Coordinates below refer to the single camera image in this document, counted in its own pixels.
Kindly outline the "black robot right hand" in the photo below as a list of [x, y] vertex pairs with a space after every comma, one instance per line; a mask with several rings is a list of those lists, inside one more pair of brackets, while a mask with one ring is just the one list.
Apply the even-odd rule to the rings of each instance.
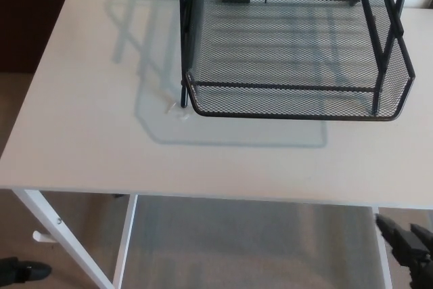
[[382, 214], [375, 215], [375, 224], [398, 264], [409, 269], [410, 288], [432, 288], [432, 232], [415, 223], [404, 229]]

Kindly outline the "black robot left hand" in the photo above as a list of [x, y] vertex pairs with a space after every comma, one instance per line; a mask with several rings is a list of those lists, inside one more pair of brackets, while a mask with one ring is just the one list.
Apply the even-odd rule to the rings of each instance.
[[51, 266], [45, 263], [20, 261], [17, 257], [4, 258], [1, 259], [1, 287], [44, 280], [51, 272]]

